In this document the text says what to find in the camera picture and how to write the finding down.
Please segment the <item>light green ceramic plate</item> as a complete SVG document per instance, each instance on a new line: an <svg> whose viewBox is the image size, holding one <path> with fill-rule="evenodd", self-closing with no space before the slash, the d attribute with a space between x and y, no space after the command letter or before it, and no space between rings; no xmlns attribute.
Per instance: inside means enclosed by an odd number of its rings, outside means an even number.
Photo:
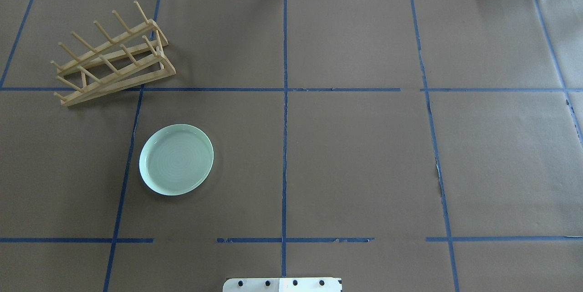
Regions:
<svg viewBox="0 0 583 292"><path fill-rule="evenodd" d="M139 157L140 176L150 190L179 196L198 188L212 171L210 138L189 124L173 124L155 132Z"/></svg>

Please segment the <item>wooden dish rack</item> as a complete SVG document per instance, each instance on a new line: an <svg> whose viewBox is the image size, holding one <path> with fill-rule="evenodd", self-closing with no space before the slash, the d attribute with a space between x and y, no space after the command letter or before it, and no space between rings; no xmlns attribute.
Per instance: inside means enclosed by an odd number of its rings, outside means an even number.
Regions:
<svg viewBox="0 0 583 292"><path fill-rule="evenodd" d="M112 10L111 13L123 27L123 33L111 36L95 20L93 23L105 37L105 43L92 46L76 32L71 32L71 36L87 48L82 55L76 55L64 43L58 43L71 57L62 65L51 61L56 68L56 80L73 89L68 95L53 93L63 107L177 74L164 49L169 45L167 37L158 23L148 18L139 2L135 0L133 3L143 20L137 26L129 27L119 13Z"/></svg>

